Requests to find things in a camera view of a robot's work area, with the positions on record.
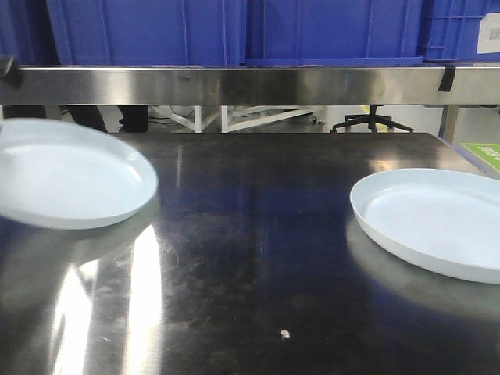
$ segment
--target blue storage bin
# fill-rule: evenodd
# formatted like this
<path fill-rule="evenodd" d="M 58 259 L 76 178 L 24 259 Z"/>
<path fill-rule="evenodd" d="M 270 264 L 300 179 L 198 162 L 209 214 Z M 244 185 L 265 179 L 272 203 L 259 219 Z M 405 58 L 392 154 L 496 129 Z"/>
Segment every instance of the blue storage bin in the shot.
<path fill-rule="evenodd" d="M 231 66 L 246 0 L 47 0 L 63 65 Z"/>
<path fill-rule="evenodd" d="M 247 64 L 421 63 L 421 9 L 422 0 L 251 0 Z"/>
<path fill-rule="evenodd" d="M 500 62 L 496 13 L 500 0 L 423 0 L 419 52 L 427 61 Z"/>
<path fill-rule="evenodd" d="M 42 0 L 0 0 L 0 56 L 19 64 L 57 64 L 47 5 Z"/>

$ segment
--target white label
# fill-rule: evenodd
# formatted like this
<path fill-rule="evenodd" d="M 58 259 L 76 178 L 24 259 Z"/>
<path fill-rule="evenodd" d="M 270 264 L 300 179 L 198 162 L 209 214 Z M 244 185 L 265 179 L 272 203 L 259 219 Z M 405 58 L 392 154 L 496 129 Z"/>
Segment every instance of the white label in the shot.
<path fill-rule="evenodd" d="M 500 13 L 489 13 L 481 20 L 477 53 L 500 52 Z"/>

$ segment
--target black table surface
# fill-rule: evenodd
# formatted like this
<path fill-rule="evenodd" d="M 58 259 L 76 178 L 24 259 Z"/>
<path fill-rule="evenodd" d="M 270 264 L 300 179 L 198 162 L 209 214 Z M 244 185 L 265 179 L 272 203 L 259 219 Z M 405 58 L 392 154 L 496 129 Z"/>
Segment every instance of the black table surface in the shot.
<path fill-rule="evenodd" d="M 403 262 L 353 219 L 368 174 L 481 173 L 438 139 L 120 138 L 159 175 L 137 215 L 82 231 L 0 219 L 1 374 L 500 373 L 498 287 Z"/>

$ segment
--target stainless steel shelf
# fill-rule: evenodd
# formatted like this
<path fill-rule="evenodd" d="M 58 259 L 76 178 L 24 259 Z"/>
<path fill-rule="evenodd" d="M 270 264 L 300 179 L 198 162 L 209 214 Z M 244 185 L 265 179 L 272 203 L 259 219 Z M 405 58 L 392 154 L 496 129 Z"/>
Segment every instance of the stainless steel shelf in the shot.
<path fill-rule="evenodd" d="M 0 105 L 497 105 L 500 65 L 388 68 L 23 67 Z"/>

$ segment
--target small white debris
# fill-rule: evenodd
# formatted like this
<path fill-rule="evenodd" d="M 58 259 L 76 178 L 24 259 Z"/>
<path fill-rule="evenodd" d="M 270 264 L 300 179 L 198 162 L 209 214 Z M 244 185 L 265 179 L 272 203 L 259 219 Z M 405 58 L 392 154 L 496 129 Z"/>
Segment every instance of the small white debris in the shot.
<path fill-rule="evenodd" d="M 281 338 L 290 338 L 290 332 L 287 330 L 281 330 Z"/>

